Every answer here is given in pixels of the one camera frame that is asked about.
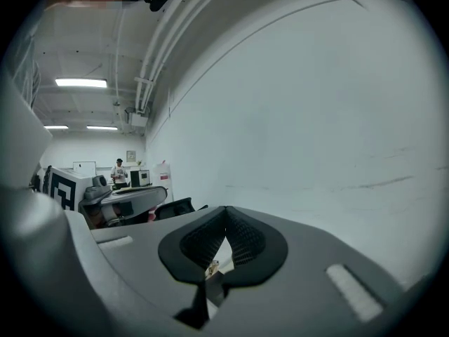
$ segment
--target ceiling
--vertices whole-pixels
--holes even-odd
[[[46,11],[34,50],[41,72],[34,112],[43,124],[68,125],[70,131],[85,131],[87,125],[116,126],[122,133],[143,133],[143,128],[126,123],[124,110],[135,106],[134,78],[170,3],[157,13],[145,2],[126,9],[55,7]],[[106,79],[108,88],[58,87],[58,77]]]

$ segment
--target black mesh chair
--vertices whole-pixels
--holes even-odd
[[[192,206],[192,198],[188,197],[186,199],[179,199],[177,201],[169,202],[163,206],[160,206],[155,210],[154,215],[156,215],[155,221],[165,220],[167,218],[172,218],[176,216],[185,215],[186,213],[194,212],[195,209]]]

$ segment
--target pipe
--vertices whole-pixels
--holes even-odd
[[[170,56],[173,51],[175,45],[179,41],[180,37],[184,34],[185,30],[190,26],[195,17],[212,1],[212,0],[191,0],[187,4],[186,8],[182,11],[180,17],[173,24],[170,29],[168,36],[170,38],[164,39],[162,47],[159,49],[159,53],[154,61],[152,66],[152,70],[149,75],[149,80],[153,81],[153,84],[159,77],[161,70],[166,63],[168,56]],[[145,111],[147,103],[149,101],[149,96],[152,92],[153,88],[146,89],[144,93],[144,97],[142,100],[142,106],[140,111]]]
[[[159,37],[163,31],[163,29],[165,28],[167,22],[171,19],[172,15],[176,12],[177,8],[179,7],[179,5],[181,5],[181,3],[184,0],[173,0],[172,3],[170,4],[170,6],[167,8],[167,11],[163,14],[162,16],[162,20],[161,22],[157,25],[156,27],[156,31],[154,32],[154,35],[150,41],[150,43],[148,44],[148,48],[147,48],[147,52],[145,53],[145,58],[143,60],[142,63],[142,68],[140,69],[140,74],[139,77],[141,79],[145,78],[145,75],[147,73],[147,66],[149,63],[149,59],[152,56],[152,54],[154,53],[154,49],[156,48],[156,43],[159,41]],[[139,103],[140,103],[140,93],[142,91],[142,82],[139,81],[138,82],[138,89],[137,89],[137,93],[136,93],[136,101],[135,101],[135,109],[136,111],[139,108]]]
[[[120,25],[119,32],[117,34],[117,44],[115,50],[115,94],[117,96],[117,102],[119,101],[119,49],[120,49],[120,38],[121,38],[121,28],[123,27],[123,21],[125,20],[125,12],[126,10],[122,10],[122,14],[120,17]],[[123,124],[123,118],[121,117],[120,108],[117,108],[120,118],[121,130],[125,131],[125,125]]]

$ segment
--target ceiling light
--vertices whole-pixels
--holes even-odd
[[[87,126],[90,130],[118,130],[117,127],[107,127],[107,126]]]
[[[56,79],[58,86],[85,86],[85,87],[103,87],[107,88],[104,79]]]
[[[65,125],[53,125],[53,126],[44,126],[45,128],[47,128],[48,130],[65,130],[67,128],[69,128],[68,126]]]

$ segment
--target white wall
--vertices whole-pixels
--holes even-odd
[[[124,166],[135,166],[126,162],[126,151],[136,151],[136,160],[145,161],[145,144],[139,136],[125,136],[118,133],[53,132],[50,146],[41,158],[41,166],[72,168],[74,161],[95,161],[97,169],[111,169],[118,158]]]
[[[159,91],[148,164],[170,163],[175,199],[323,228],[409,287],[448,232],[442,52],[406,2],[281,12],[302,1],[248,9],[207,44],[213,21],[195,26],[196,57]]]

